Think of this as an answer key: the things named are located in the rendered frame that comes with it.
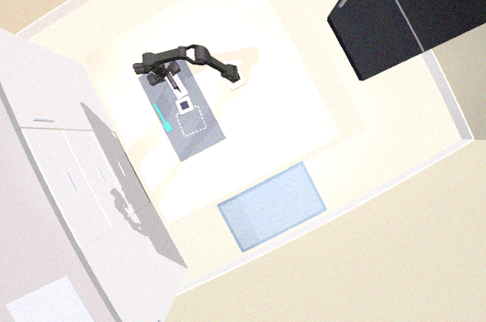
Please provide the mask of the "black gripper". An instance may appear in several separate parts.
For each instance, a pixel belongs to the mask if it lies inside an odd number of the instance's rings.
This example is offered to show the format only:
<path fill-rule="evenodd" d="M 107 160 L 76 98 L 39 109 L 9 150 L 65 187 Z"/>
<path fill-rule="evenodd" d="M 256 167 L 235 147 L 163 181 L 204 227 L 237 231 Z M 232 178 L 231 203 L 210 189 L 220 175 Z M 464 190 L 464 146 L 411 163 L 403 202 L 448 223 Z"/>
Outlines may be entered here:
<path fill-rule="evenodd" d="M 169 63 L 168 68 L 165 68 L 163 66 L 163 72 L 161 74 L 149 74 L 147 75 L 147 80 L 149 81 L 150 85 L 154 86 L 156 84 L 159 84 L 163 81 L 166 81 L 164 77 L 169 75 L 169 72 L 172 73 L 172 76 L 174 76 L 176 73 L 180 72 L 180 68 L 177 65 L 178 63 L 176 61 L 173 61 Z"/>

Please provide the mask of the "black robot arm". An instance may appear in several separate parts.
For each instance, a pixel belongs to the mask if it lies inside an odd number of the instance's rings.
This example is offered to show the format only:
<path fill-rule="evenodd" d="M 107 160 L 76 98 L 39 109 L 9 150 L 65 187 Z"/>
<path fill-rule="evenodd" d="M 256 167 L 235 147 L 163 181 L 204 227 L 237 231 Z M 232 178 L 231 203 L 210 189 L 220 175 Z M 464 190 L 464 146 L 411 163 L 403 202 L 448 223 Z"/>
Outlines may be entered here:
<path fill-rule="evenodd" d="M 195 61 L 187 56 L 186 50 L 188 49 L 194 49 Z M 209 65 L 211 68 L 220 72 L 220 77 L 231 81 L 232 83 L 241 79 L 236 65 L 223 64 L 221 61 L 214 58 L 205 46 L 199 44 L 179 46 L 177 49 L 171 49 L 156 54 L 145 52 L 142 54 L 142 60 L 143 62 L 134 63 L 132 65 L 136 74 L 149 74 L 150 71 L 154 74 L 161 74 L 163 72 L 163 66 L 165 67 L 164 63 L 185 60 L 193 65 Z"/>

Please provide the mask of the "turquoise small trowel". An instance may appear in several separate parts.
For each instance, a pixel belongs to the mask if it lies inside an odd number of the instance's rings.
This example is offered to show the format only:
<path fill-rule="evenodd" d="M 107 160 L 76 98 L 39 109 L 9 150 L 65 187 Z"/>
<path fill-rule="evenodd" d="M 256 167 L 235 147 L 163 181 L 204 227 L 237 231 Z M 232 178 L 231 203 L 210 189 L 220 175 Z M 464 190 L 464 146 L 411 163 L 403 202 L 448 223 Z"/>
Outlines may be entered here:
<path fill-rule="evenodd" d="M 167 130 L 167 132 L 170 132 L 171 130 L 173 130 L 173 128 L 172 128 L 172 126 L 169 124 L 169 122 L 166 122 L 166 120 L 164 119 L 164 117 L 163 117 L 162 113 L 159 111 L 158 106 L 157 106 L 156 104 L 154 104 L 154 106 L 155 106 L 155 108 L 156 108 L 157 112 L 159 113 L 159 115 L 160 115 L 161 119 L 162 119 L 162 120 L 163 120 L 163 122 L 165 123 L 165 124 L 163 124 L 163 126 L 165 127 L 165 129 Z"/>

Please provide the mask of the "white square tile with dark blue center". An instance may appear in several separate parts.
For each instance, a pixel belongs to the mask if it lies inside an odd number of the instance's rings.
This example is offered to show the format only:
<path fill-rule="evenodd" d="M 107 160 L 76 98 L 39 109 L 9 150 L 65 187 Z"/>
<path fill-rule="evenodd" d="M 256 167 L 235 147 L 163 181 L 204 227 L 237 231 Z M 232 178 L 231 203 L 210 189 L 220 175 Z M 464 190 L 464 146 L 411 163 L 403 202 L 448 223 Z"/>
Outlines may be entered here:
<path fill-rule="evenodd" d="M 181 114 L 186 113 L 193 109 L 189 96 L 186 96 L 185 98 L 177 101 L 176 103 Z"/>

